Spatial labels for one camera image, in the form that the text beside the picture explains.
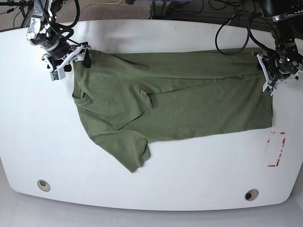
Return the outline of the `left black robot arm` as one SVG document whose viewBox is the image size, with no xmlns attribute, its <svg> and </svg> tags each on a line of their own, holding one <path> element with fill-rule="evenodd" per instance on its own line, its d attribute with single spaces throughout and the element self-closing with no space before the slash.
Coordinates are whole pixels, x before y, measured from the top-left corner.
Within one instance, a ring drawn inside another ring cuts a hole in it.
<svg viewBox="0 0 303 227">
<path fill-rule="evenodd" d="M 256 55 L 266 79 L 262 90 L 272 96 L 278 86 L 290 79 L 298 80 L 303 73 L 303 56 L 295 43 L 296 32 L 303 32 L 303 26 L 295 19 L 303 15 L 303 2 L 259 0 L 258 4 L 262 16 L 273 21 L 271 34 L 275 50 L 262 46 L 263 53 Z"/>
</svg>

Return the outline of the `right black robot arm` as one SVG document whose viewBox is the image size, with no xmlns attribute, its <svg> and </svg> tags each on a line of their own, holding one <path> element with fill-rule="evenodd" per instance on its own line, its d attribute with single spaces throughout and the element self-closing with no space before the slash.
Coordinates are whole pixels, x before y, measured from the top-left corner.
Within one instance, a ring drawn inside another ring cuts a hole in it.
<svg viewBox="0 0 303 227">
<path fill-rule="evenodd" d="M 73 27 L 80 18 L 80 4 L 75 1 L 76 15 L 68 26 L 56 22 L 62 5 L 62 0 L 36 0 L 27 30 L 27 40 L 46 51 L 42 61 L 47 64 L 52 81 L 65 78 L 65 73 L 72 70 L 73 62 L 80 61 L 87 69 L 91 67 L 90 45 L 71 40 Z"/>
</svg>

